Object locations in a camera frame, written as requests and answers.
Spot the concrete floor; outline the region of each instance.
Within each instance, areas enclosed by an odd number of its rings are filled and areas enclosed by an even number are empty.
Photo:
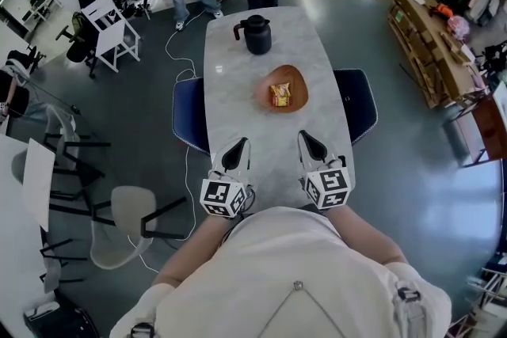
[[[361,68],[370,81],[379,122],[354,146],[356,188],[349,204],[397,241],[408,261],[429,282],[445,289],[457,317],[469,310],[467,278],[490,258],[500,226],[501,173],[499,163],[462,169],[466,159],[458,133],[444,125],[449,111],[428,110],[420,90],[399,68],[409,63],[387,24],[388,0],[280,0],[282,6],[301,6],[315,25],[331,64]],[[246,9],[246,0],[225,0],[225,14]],[[200,11],[192,5],[191,11]],[[95,203],[109,199],[112,187],[132,184],[154,191],[159,204],[185,190],[185,151],[171,131],[172,89],[176,75],[189,67],[165,53],[173,30],[173,11],[156,13],[151,21],[133,22],[141,35],[141,62],[122,57],[120,73],[97,67],[97,78],[86,68],[69,70],[64,55],[36,73],[47,90],[76,104],[87,121],[78,118],[81,133],[93,131],[112,142],[100,153],[84,152],[107,177],[91,191]],[[210,17],[196,19],[176,35],[170,51],[192,58],[202,75],[204,34]],[[38,91],[40,98],[49,100]],[[35,128],[14,123],[11,135],[27,139]],[[198,196],[209,158],[189,152],[189,187]],[[196,207],[198,221],[204,217]],[[51,239],[78,239],[67,252],[86,255],[90,249],[90,220],[51,213]],[[187,233],[193,223],[189,203],[171,213],[161,230]],[[157,240],[144,255],[159,269],[173,250]],[[90,312],[102,335],[146,290],[154,273],[141,260],[111,272],[90,262],[72,264],[64,276],[86,277],[66,285],[63,292]]]

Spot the white chair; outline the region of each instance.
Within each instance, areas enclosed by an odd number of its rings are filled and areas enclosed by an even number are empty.
[[[136,186],[114,188],[111,200],[96,204],[92,210],[90,256],[93,263],[101,269],[113,270],[142,255],[153,237],[183,238],[180,234],[155,231],[155,228],[158,216],[185,201],[183,197],[156,210],[157,200],[152,191]],[[112,220],[98,217],[97,211],[109,206]]]
[[[83,14],[90,20],[93,26],[98,30],[98,41],[97,41],[97,50],[95,51],[95,55],[107,66],[109,66],[115,72],[118,72],[116,68],[116,61],[119,57],[125,54],[130,54],[134,57],[136,61],[140,61],[139,59],[139,34],[133,29],[133,27],[128,23],[123,14],[118,10],[112,0],[95,0],[91,5],[85,7],[82,10]],[[113,20],[116,20],[116,16],[120,19],[111,24],[110,20],[106,18],[109,13],[114,12],[114,15],[110,16]],[[102,25],[98,25],[97,21],[102,21]],[[135,37],[135,43],[132,46],[128,46],[125,43],[125,28],[128,27],[132,34]],[[112,50],[114,48],[114,56],[112,59],[112,63],[110,63],[105,57],[104,54]]]

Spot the wooden bowl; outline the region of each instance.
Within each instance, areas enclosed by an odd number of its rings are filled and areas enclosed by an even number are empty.
[[[273,106],[273,94],[269,87],[271,85],[279,85],[280,83],[287,82],[289,84],[288,89],[291,92],[289,106]],[[308,102],[308,88],[298,68],[293,65],[282,65],[277,67],[271,74],[257,84],[255,97],[262,106],[272,112],[292,113],[297,112]]]

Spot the navy chair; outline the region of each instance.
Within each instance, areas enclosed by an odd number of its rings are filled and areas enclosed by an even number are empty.
[[[203,78],[174,84],[173,133],[185,144],[209,155]]]
[[[375,99],[368,78],[361,69],[339,69],[333,73],[347,115],[350,140],[354,145],[379,120]]]

